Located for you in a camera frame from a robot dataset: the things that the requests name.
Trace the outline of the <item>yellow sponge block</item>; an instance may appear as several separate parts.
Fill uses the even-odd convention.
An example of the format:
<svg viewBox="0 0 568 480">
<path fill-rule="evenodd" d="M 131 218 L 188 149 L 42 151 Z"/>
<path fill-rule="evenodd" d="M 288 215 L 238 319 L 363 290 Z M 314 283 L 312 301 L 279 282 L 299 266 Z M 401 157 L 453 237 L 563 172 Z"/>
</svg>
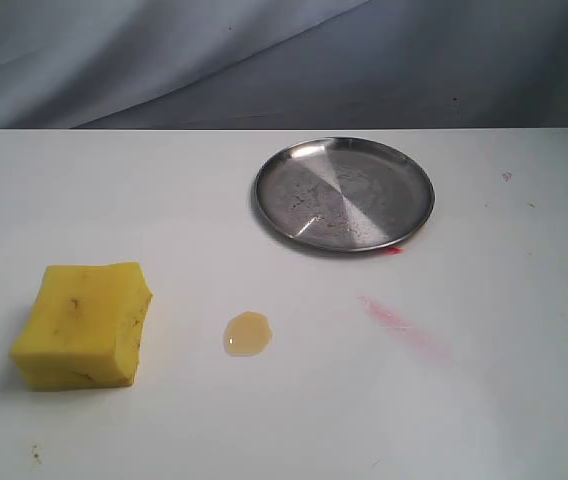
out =
<svg viewBox="0 0 568 480">
<path fill-rule="evenodd" d="M 152 297 L 137 262 L 51 265 L 10 357 L 35 391 L 131 386 Z"/>
</svg>

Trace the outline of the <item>amber liquid spill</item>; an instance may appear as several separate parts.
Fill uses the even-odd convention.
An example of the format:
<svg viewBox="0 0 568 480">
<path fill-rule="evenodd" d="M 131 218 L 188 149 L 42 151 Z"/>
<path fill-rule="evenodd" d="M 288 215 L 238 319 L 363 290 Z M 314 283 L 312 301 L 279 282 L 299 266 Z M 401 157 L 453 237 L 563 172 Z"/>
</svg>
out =
<svg viewBox="0 0 568 480">
<path fill-rule="evenodd" d="M 225 353 L 234 357 L 260 354 L 270 343 L 272 330 L 268 318 L 257 312 L 243 312 L 232 318 L 224 332 Z"/>
</svg>

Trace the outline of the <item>round steel plate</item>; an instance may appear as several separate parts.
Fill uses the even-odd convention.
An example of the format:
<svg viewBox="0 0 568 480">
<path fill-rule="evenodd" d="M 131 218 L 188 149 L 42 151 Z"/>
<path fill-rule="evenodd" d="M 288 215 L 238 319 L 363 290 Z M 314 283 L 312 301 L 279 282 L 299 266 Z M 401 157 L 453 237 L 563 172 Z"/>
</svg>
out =
<svg viewBox="0 0 568 480">
<path fill-rule="evenodd" d="M 417 233 L 435 190 L 425 170 L 395 148 L 326 137 L 270 157 L 253 181 L 251 204 L 265 227 L 303 248 L 359 254 Z"/>
</svg>

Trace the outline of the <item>grey backdrop cloth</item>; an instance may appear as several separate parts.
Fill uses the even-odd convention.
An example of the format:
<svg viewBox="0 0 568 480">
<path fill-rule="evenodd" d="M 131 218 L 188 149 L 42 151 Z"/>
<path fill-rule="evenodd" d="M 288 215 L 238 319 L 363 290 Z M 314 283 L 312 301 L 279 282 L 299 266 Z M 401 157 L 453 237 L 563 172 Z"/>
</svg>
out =
<svg viewBox="0 0 568 480">
<path fill-rule="evenodd" d="M 568 1 L 0 1 L 0 128 L 568 127 Z"/>
</svg>

